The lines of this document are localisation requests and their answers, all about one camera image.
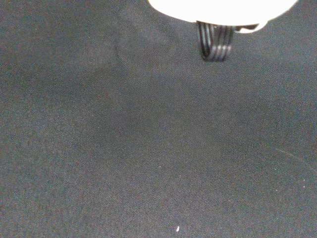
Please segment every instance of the white plastic device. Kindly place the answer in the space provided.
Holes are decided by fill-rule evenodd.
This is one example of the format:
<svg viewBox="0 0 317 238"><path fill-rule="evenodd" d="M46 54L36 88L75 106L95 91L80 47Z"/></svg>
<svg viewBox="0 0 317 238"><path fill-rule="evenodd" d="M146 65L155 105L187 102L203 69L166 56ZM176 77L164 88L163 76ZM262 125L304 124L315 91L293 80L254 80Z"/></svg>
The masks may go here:
<svg viewBox="0 0 317 238"><path fill-rule="evenodd" d="M240 33L251 33L289 10L297 0L149 0L156 10L189 22L247 26Z"/></svg>

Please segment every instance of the black ribbon cable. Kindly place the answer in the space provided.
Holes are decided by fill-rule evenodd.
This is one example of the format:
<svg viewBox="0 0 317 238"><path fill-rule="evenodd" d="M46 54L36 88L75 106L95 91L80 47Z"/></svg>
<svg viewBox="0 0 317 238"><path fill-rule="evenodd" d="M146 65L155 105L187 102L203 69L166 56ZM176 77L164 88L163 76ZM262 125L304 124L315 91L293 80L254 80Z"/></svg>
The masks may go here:
<svg viewBox="0 0 317 238"><path fill-rule="evenodd" d="M235 26L198 23L199 41L205 61L224 61L230 55Z"/></svg>

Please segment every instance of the white object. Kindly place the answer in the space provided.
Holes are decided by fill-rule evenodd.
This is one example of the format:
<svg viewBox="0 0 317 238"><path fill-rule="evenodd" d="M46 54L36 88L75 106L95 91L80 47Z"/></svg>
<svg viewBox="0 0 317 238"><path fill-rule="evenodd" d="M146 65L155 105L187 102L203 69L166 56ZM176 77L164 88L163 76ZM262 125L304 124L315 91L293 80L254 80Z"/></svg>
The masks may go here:
<svg viewBox="0 0 317 238"><path fill-rule="evenodd" d="M156 10L184 21L201 21L215 25L247 26L249 33L261 29L289 10L297 0L149 0Z"/></svg>

